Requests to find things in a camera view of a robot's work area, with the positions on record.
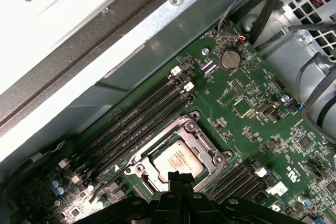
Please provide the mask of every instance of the ram slot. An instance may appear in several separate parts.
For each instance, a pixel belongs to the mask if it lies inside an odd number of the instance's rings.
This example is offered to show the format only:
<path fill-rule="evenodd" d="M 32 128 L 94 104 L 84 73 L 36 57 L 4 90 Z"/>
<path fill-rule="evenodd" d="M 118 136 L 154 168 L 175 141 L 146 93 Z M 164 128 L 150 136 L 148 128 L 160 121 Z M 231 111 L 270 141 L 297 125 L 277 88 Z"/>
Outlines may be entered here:
<path fill-rule="evenodd" d="M 223 178 L 219 180 L 218 185 L 215 189 L 214 195 L 217 195 L 218 193 L 220 193 L 227 186 L 229 186 L 235 179 L 237 179 L 239 176 L 241 176 L 242 174 L 246 172 L 247 172 L 247 169 L 243 165 L 239 165 L 235 167 L 234 169 L 232 169 L 228 174 L 226 174 Z"/>
<path fill-rule="evenodd" d="M 101 157 L 102 154 L 101 152 L 105 153 L 106 149 L 109 149 L 109 145 L 114 145 L 114 142 L 118 137 L 123 137 L 125 134 L 130 134 L 132 131 L 136 130 L 136 124 L 137 121 L 141 120 L 140 122 L 145 120 L 146 114 L 148 114 L 151 109 L 162 102 L 165 101 L 165 99 L 169 98 L 171 95 L 174 95 L 176 98 L 180 95 L 175 89 L 172 93 L 173 89 L 169 89 L 168 92 L 161 93 L 159 97 L 157 97 L 156 100 L 154 100 L 152 103 L 149 103 L 143 110 L 142 112 L 138 115 L 135 116 L 131 122 L 128 122 L 127 125 L 123 124 L 118 131 L 116 131 L 114 134 L 108 135 L 104 138 L 104 143 L 99 145 L 98 148 L 94 148 L 91 151 L 89 151 L 82 159 L 81 162 L 85 163 L 88 159 L 91 159 L 92 157 L 95 157 L 96 155 L 99 155 Z"/>
<path fill-rule="evenodd" d="M 86 150 L 93 147 L 97 144 L 97 141 L 101 138 L 104 138 L 113 128 L 115 128 L 120 121 L 125 119 L 130 114 L 135 114 L 139 108 L 146 104 L 149 99 L 152 98 L 157 92 L 159 92 L 163 87 L 165 87 L 169 82 L 172 82 L 171 79 L 167 77 L 163 78 L 158 84 L 152 87 L 145 95 L 140 97 L 135 103 L 133 103 L 129 108 L 123 111 L 120 115 L 117 115 L 111 124 L 107 125 L 102 131 L 100 131 L 95 137 L 88 141 L 85 145 L 85 148 L 81 150 L 82 153 L 85 153 Z"/>
<path fill-rule="evenodd" d="M 231 184 L 229 184 L 225 189 L 215 195 L 215 199 L 221 198 L 223 195 L 226 195 L 227 192 L 233 191 L 243 184 L 246 180 L 249 179 L 249 174 L 242 174 L 237 177 Z"/>
<path fill-rule="evenodd" d="M 160 110 L 163 111 L 165 108 L 170 106 L 176 99 L 180 96 L 180 93 L 176 92 L 171 97 L 168 98 L 166 103 L 162 106 L 156 109 L 156 106 L 153 107 L 151 110 L 149 110 L 146 114 L 146 117 L 140 118 L 141 121 L 138 124 L 135 124 L 136 121 L 130 125 L 126 130 L 124 130 L 120 135 L 108 140 L 108 143 L 110 145 L 104 146 L 104 148 L 100 149 L 100 152 L 95 152 L 95 157 L 93 157 L 90 161 L 88 166 L 95 167 L 97 164 L 101 163 L 105 157 L 110 155 L 114 150 L 121 145 L 125 143 L 125 140 L 129 138 L 130 135 L 132 135 L 134 132 L 138 131 L 139 129 L 143 128 L 146 124 L 148 124 L 148 121 L 150 119 L 153 119 L 153 117 L 158 116 L 160 114 Z"/>
<path fill-rule="evenodd" d="M 251 188 L 253 188 L 256 185 L 256 181 L 253 180 L 253 178 L 247 176 L 242 181 L 241 184 L 235 184 L 234 187 L 231 189 L 227 189 L 222 193 L 220 196 L 215 197 L 217 202 L 222 202 L 224 199 L 230 197 L 230 196 L 236 196 L 236 195 L 242 195 L 249 191 Z"/>
<path fill-rule="evenodd" d="M 116 156 L 110 159 L 102 167 L 99 167 L 90 177 L 93 179 L 97 178 L 98 176 L 103 174 L 107 169 L 109 169 L 115 163 L 115 161 L 117 161 L 121 156 L 126 154 L 129 150 L 134 148 L 138 143 L 145 143 L 146 141 L 148 141 L 150 139 L 148 138 L 148 136 L 155 130 L 155 128 L 157 128 L 161 123 L 163 123 L 173 114 L 175 114 L 177 111 L 182 109 L 188 103 L 189 103 L 189 100 L 184 98 L 177 105 L 175 105 L 172 108 L 169 108 L 169 111 L 165 111 L 165 113 L 163 113 L 164 116 L 162 118 L 158 120 L 152 120 L 151 123 L 149 124 L 150 127 L 148 127 L 144 132 L 142 132 L 135 141 L 131 141 L 131 144 L 129 146 L 127 146 L 126 148 L 123 148 L 120 152 L 118 152 Z"/>

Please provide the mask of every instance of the vent grille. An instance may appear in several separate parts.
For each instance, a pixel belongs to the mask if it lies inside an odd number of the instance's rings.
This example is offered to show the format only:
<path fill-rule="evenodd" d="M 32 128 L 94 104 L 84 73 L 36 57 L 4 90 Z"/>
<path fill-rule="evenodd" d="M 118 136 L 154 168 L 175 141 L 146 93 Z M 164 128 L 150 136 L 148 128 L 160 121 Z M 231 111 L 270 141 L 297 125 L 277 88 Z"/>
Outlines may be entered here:
<path fill-rule="evenodd" d="M 302 24 L 318 24 L 321 22 L 336 23 L 336 0 L 295 0 L 289 3 L 289 7 L 293 10 L 294 15 Z M 334 10 L 334 14 L 328 15 L 327 18 L 321 18 L 328 10 Z M 336 48 L 335 31 L 309 31 L 314 40 L 321 46 L 324 52 L 330 56 L 332 60 L 336 60 L 332 56 L 331 50 Z"/>

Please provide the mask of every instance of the chip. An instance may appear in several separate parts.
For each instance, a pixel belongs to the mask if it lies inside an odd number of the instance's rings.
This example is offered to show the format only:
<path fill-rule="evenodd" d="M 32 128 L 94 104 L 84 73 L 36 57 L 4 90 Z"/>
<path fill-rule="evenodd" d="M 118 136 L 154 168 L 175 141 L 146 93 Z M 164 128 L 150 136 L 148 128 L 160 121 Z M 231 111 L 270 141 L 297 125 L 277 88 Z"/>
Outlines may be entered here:
<path fill-rule="evenodd" d="M 252 110 L 248 102 L 245 101 L 245 99 L 243 98 L 233 104 L 233 108 L 235 109 L 235 111 L 237 111 L 241 118 L 246 116 Z"/>
<path fill-rule="evenodd" d="M 335 182 L 335 180 L 333 180 L 332 182 L 327 184 L 325 188 L 328 190 L 328 192 L 330 194 L 336 193 L 336 182 Z"/>
<path fill-rule="evenodd" d="M 300 202 L 297 202 L 293 207 L 294 207 L 295 211 L 299 214 L 304 211 L 304 206 Z"/>
<path fill-rule="evenodd" d="M 261 203 L 265 199 L 267 199 L 267 196 L 262 191 L 260 191 L 259 193 L 257 193 L 256 196 L 253 197 L 253 199 L 255 200 L 256 203 Z"/>
<path fill-rule="evenodd" d="M 79 215 L 79 211 L 77 209 L 74 209 L 71 213 L 72 213 L 72 215 L 74 217 L 76 217 L 77 215 Z"/>
<path fill-rule="evenodd" d="M 168 182 L 168 172 L 191 173 L 196 178 L 203 171 L 200 160 L 181 140 L 165 149 L 154 160 L 154 165 L 160 172 L 159 179 L 164 183 Z"/>
<path fill-rule="evenodd" d="M 302 147 L 302 149 L 306 149 L 311 144 L 311 140 L 304 136 L 299 140 L 299 145 Z"/>

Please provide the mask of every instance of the black ram slot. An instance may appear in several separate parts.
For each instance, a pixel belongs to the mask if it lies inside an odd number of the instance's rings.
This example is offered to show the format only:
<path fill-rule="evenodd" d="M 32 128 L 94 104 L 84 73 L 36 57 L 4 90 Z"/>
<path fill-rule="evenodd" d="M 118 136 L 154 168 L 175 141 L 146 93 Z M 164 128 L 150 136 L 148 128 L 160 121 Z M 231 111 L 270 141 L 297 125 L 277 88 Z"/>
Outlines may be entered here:
<path fill-rule="evenodd" d="M 180 96 L 179 93 L 176 93 L 174 95 L 172 95 L 171 97 L 169 97 L 168 101 L 166 101 L 166 104 L 164 104 L 163 107 L 159 108 L 158 110 L 155 109 L 155 107 L 153 107 L 154 112 L 150 113 L 146 119 L 144 118 L 138 125 L 135 125 L 135 127 L 133 129 L 131 129 L 131 131 L 128 131 L 128 129 L 126 129 L 124 131 L 124 133 L 121 135 L 120 138 L 113 138 L 109 140 L 109 143 L 112 143 L 110 146 L 107 146 L 107 148 L 105 150 L 103 150 L 102 153 L 97 153 L 98 155 L 96 156 L 96 158 L 93 158 L 92 160 L 90 160 L 89 165 L 90 167 L 95 167 L 97 164 L 101 163 L 102 160 L 104 159 L 104 157 L 106 157 L 107 155 L 112 154 L 112 152 L 114 152 L 114 150 L 118 147 L 120 147 L 121 145 L 123 145 L 125 143 L 125 141 L 132 136 L 132 134 L 138 130 L 140 130 L 141 128 L 143 128 L 146 124 L 148 124 L 148 119 L 152 120 L 153 117 L 156 118 L 160 115 L 160 111 L 165 110 L 167 107 L 169 107 L 172 103 L 174 103 L 176 101 L 176 99 Z"/>
<path fill-rule="evenodd" d="M 132 104 L 129 108 L 127 108 L 125 111 L 123 111 L 120 115 L 118 115 L 112 124 L 107 125 L 101 132 L 99 132 L 94 138 L 92 138 L 88 143 L 86 143 L 85 148 L 81 151 L 84 153 L 87 149 L 89 149 L 91 146 L 95 144 L 95 142 L 103 137 L 106 133 L 108 133 L 111 128 L 115 127 L 116 124 L 118 124 L 118 121 L 122 119 L 123 117 L 126 117 L 127 115 L 131 114 L 134 110 L 136 110 L 138 107 L 142 106 L 146 101 L 156 92 L 158 92 L 162 87 L 167 85 L 171 80 L 167 77 L 164 77 L 158 84 L 156 84 L 154 87 L 152 87 L 145 95 L 140 97 L 134 104 Z"/>
<path fill-rule="evenodd" d="M 237 177 L 231 184 L 229 184 L 225 189 L 215 195 L 215 199 L 220 199 L 222 196 L 225 196 L 228 191 L 235 190 L 239 185 L 243 184 L 246 180 L 249 179 L 249 174 L 242 174 Z"/>
<path fill-rule="evenodd" d="M 238 178 L 239 176 L 241 176 L 242 173 L 245 173 L 245 172 L 247 171 L 246 171 L 245 166 L 243 165 L 239 165 L 235 167 L 233 170 L 231 170 L 227 175 L 225 175 L 223 178 L 219 180 L 219 183 L 215 189 L 215 195 L 219 191 L 225 189 L 225 187 L 228 186 L 234 179 Z"/>
<path fill-rule="evenodd" d="M 112 154 L 113 154 L 113 156 L 110 157 L 110 159 L 108 159 L 107 161 L 105 161 L 105 163 L 106 163 L 106 162 L 113 162 L 113 161 L 115 161 L 115 160 L 118 158 L 118 156 L 120 156 L 122 153 L 127 152 L 127 151 L 130 149 L 130 147 L 129 147 L 129 146 L 123 146 L 125 143 L 127 143 L 127 142 L 138 142 L 136 139 L 139 139 L 139 138 L 145 136 L 145 135 L 147 134 L 147 132 L 151 132 L 151 131 L 155 128 L 155 126 L 153 126 L 153 125 L 156 125 L 155 122 L 156 122 L 156 121 L 158 121 L 158 122 L 160 121 L 160 119 L 158 119 L 158 118 L 160 117 L 160 112 L 163 112 L 163 111 L 164 111 L 166 108 L 168 108 L 171 104 L 172 104 L 172 103 L 167 104 L 167 105 L 166 105 L 164 108 L 162 108 L 160 111 L 157 111 L 157 112 L 156 112 L 156 115 L 157 115 L 157 116 L 153 117 L 152 120 L 151 120 L 150 122 L 147 122 L 147 125 L 146 125 L 146 128 L 145 128 L 145 129 L 143 129 L 144 127 L 139 128 L 139 130 L 138 130 L 138 132 L 137 132 L 136 134 L 134 134 L 133 136 L 129 136 L 129 137 L 126 138 L 122 143 L 119 142 L 119 145 L 118 145 L 116 148 L 114 148 L 114 150 L 113 150 L 112 152 L 109 153 L 109 155 L 112 155 Z M 93 166 L 90 166 L 90 167 L 91 167 L 90 170 L 99 169 L 99 167 L 101 167 L 101 166 L 103 166 L 103 165 L 104 165 L 104 164 L 100 164 L 100 165 L 99 165 L 99 163 L 98 163 L 98 164 L 95 164 L 95 165 L 93 165 Z"/>
<path fill-rule="evenodd" d="M 173 91 L 173 89 L 168 89 L 166 90 L 164 93 L 160 94 L 154 101 L 152 101 L 151 103 L 149 103 L 144 109 L 141 110 L 141 113 L 139 115 L 137 115 L 136 117 L 131 117 L 132 120 L 131 122 L 123 124 L 121 127 L 119 127 L 119 130 L 116 131 L 114 134 L 109 133 L 109 135 L 107 135 L 106 137 L 104 137 L 103 139 L 104 144 L 99 145 L 99 148 L 93 148 L 92 150 L 90 150 L 87 154 L 85 154 L 85 157 L 82 158 L 82 160 L 84 161 L 84 163 L 90 158 L 90 157 L 94 157 L 97 154 L 99 154 L 99 156 L 103 155 L 100 154 L 100 152 L 104 151 L 107 147 L 109 147 L 109 145 L 112 143 L 113 145 L 113 140 L 115 140 L 115 138 L 117 136 L 122 137 L 123 135 L 125 135 L 126 133 L 128 133 L 130 127 L 132 127 L 132 125 L 138 121 L 141 117 L 143 117 L 144 115 L 146 115 L 150 110 L 148 110 L 148 108 L 153 108 L 154 106 L 156 106 L 157 104 L 160 104 L 161 102 L 164 101 L 164 99 L 166 99 L 166 96 L 171 93 Z"/>
<path fill-rule="evenodd" d="M 141 136 L 138 137 L 138 139 L 136 141 L 133 141 L 132 144 L 130 146 L 127 146 L 127 148 L 123 148 L 123 150 L 121 152 L 118 153 L 117 156 L 113 157 L 112 160 L 110 160 L 108 163 L 104 164 L 103 167 L 101 167 L 100 169 L 98 169 L 95 172 L 95 176 L 93 176 L 94 178 L 98 177 L 99 175 L 101 175 L 103 172 L 105 172 L 105 170 L 107 170 L 109 167 L 112 166 L 112 164 L 118 159 L 120 158 L 122 155 L 124 155 L 127 151 L 129 151 L 131 148 L 135 147 L 136 144 L 138 144 L 139 142 L 145 141 L 147 136 L 156 128 L 158 127 L 161 123 L 163 123 L 165 120 L 167 120 L 169 117 L 172 116 L 172 114 L 174 114 L 175 112 L 177 112 L 178 110 L 180 110 L 181 108 L 183 108 L 186 104 L 188 104 L 189 100 L 183 100 L 182 102 L 178 103 L 176 106 L 174 106 L 173 108 L 170 109 L 169 112 L 164 113 L 164 117 L 159 119 L 158 121 L 154 120 L 154 123 L 151 125 L 151 127 L 147 128 L 146 131 L 144 131 Z"/>

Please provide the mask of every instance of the black plastic part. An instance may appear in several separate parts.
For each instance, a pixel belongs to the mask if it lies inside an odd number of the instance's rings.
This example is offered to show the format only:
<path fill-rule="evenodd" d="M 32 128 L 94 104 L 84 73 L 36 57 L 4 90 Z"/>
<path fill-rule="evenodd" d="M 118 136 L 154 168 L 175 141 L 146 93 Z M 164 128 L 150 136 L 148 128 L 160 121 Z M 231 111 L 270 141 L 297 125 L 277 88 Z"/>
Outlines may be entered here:
<path fill-rule="evenodd" d="M 145 218 L 148 212 L 148 203 L 140 197 L 128 197 L 110 207 L 100 210 L 93 215 L 76 221 L 76 224 L 112 224 L 125 223 L 138 218 Z"/>
<path fill-rule="evenodd" d="M 222 212 L 226 216 L 252 222 L 253 224 L 302 224 L 286 215 L 262 207 L 249 200 L 228 198 L 222 203 Z"/>

